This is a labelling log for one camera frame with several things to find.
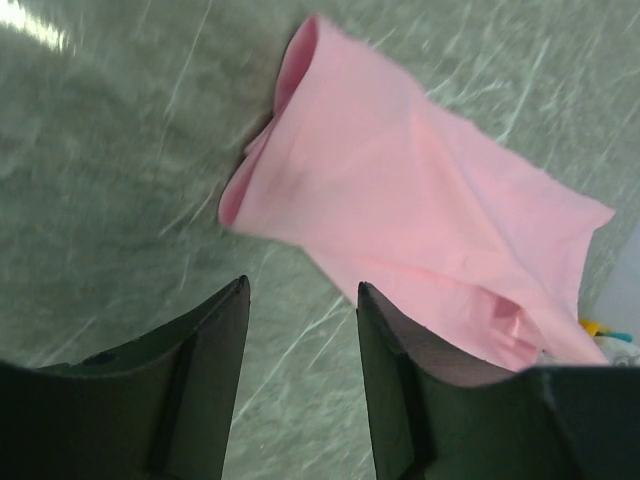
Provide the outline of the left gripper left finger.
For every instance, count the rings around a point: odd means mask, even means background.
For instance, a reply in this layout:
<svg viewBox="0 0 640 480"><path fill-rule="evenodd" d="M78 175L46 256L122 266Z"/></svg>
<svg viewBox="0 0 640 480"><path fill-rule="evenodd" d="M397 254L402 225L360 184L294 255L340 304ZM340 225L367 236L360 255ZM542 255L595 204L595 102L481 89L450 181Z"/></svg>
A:
<svg viewBox="0 0 640 480"><path fill-rule="evenodd" d="M75 364L1 366L5 479L218 479L249 324L240 277Z"/></svg>

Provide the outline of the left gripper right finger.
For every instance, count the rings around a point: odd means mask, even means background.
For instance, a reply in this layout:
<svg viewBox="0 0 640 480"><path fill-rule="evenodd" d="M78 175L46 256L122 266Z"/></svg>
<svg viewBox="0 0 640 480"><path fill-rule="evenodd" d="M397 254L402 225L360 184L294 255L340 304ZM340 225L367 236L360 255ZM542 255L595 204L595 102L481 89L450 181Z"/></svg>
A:
<svg viewBox="0 0 640 480"><path fill-rule="evenodd" d="M369 283L358 336L380 479L635 479L639 372L518 373L451 345Z"/></svg>

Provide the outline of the pink t shirt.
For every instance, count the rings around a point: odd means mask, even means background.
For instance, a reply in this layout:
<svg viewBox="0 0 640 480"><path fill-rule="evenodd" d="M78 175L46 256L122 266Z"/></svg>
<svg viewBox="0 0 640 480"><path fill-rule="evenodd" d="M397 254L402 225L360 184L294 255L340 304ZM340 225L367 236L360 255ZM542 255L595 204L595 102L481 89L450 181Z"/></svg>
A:
<svg viewBox="0 0 640 480"><path fill-rule="evenodd" d="M544 353L606 363L577 304L593 234L612 217L320 15L291 39L272 120L218 209L232 231L301 248L348 299L370 283L510 371Z"/></svg>

